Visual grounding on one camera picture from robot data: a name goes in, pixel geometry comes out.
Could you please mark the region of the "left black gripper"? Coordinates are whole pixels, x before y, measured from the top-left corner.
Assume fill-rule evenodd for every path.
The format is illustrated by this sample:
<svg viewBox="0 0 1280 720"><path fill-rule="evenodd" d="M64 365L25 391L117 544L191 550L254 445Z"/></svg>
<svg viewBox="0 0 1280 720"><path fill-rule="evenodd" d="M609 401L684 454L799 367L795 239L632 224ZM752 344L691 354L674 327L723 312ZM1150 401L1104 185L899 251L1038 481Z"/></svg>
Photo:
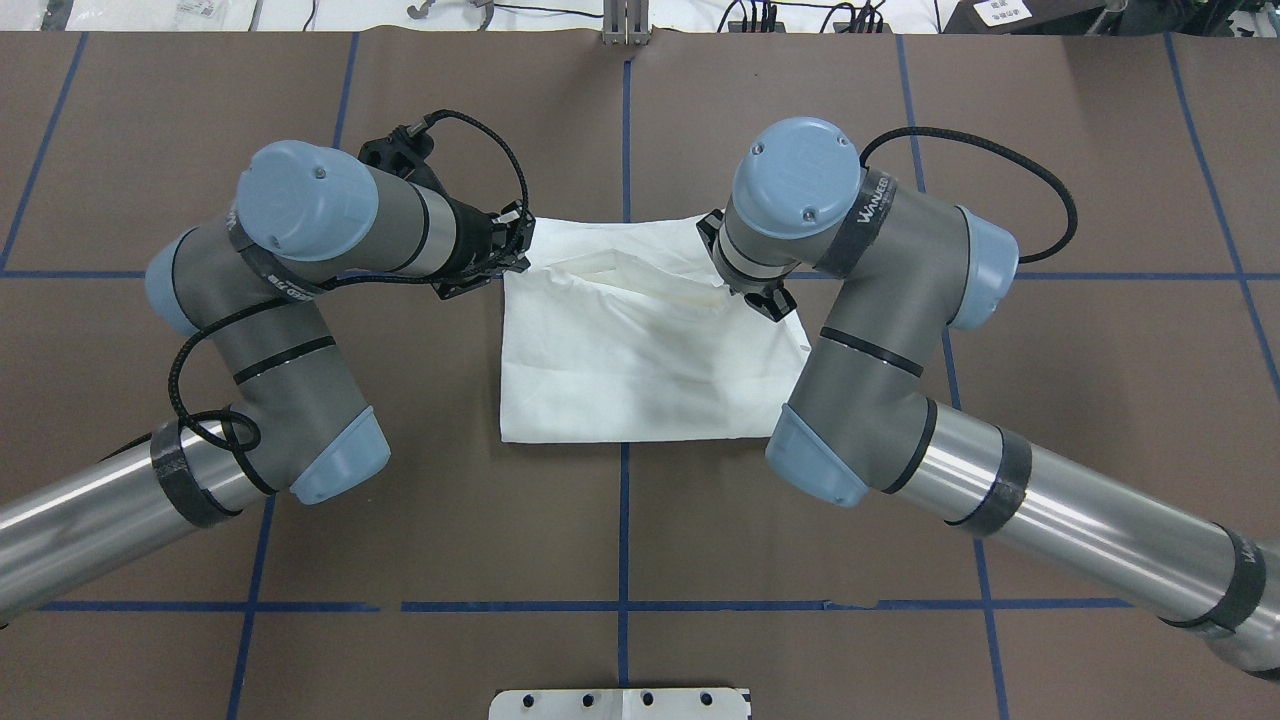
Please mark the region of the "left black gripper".
<svg viewBox="0 0 1280 720"><path fill-rule="evenodd" d="M507 273L524 273L536 224L526 206L507 206L503 211L470 214L460 227L454 250L460 265L449 260L434 274L434 290L442 300L454 299L500 279Z"/></svg>

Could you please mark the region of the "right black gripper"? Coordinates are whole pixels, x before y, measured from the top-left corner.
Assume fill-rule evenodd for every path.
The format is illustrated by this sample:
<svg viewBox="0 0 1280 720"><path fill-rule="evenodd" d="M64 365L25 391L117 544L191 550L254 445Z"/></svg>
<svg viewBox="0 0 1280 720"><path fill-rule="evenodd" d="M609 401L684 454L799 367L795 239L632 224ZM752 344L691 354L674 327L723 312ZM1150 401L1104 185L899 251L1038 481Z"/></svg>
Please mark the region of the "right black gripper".
<svg viewBox="0 0 1280 720"><path fill-rule="evenodd" d="M698 219L696 231L721 279L749 307L772 322L796 309L785 278L799 260L782 250L781 240L750 227L735 208L712 210Z"/></svg>

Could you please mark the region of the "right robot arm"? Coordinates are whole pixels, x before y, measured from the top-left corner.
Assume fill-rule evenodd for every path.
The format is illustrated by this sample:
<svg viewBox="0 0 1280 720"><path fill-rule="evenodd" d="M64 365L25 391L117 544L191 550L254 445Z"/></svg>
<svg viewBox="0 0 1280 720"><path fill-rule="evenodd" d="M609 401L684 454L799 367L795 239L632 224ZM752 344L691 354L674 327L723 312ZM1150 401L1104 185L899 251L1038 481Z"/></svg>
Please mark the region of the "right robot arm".
<svg viewBox="0 0 1280 720"><path fill-rule="evenodd" d="M837 126L792 117L762 131L727 204L698 223L716 270L773 322L785 279L840 281L765 456L841 507L896 495L970 536L1056 562L1277 680L1277 543L1197 518L922 392L946 329L973 329L1009 293L1014 236L870 167Z"/></svg>

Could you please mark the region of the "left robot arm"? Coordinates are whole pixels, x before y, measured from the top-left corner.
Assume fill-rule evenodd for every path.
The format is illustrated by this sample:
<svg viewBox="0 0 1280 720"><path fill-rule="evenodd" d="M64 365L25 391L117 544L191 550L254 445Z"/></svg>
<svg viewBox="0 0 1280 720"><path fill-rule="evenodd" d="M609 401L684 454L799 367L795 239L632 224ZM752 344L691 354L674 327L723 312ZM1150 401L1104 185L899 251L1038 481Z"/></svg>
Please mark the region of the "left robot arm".
<svg viewBox="0 0 1280 720"><path fill-rule="evenodd" d="M451 197L402 131L358 155L300 140L259 150L228 213L148 264L154 311L184 337L172 418L3 509L3 621L289 491L320 503L390 447L317 307L351 284L452 299L521 272L529 191L499 211Z"/></svg>

